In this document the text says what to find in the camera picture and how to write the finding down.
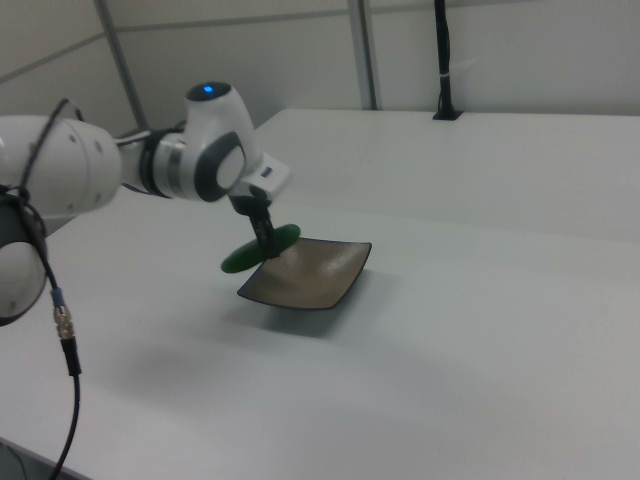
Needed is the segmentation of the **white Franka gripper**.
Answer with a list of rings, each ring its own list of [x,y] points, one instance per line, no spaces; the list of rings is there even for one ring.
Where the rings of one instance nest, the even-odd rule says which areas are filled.
[[[290,167],[264,153],[261,161],[248,169],[233,188],[231,204],[238,214],[249,219],[257,250],[264,259],[278,256],[269,206],[290,180]]]

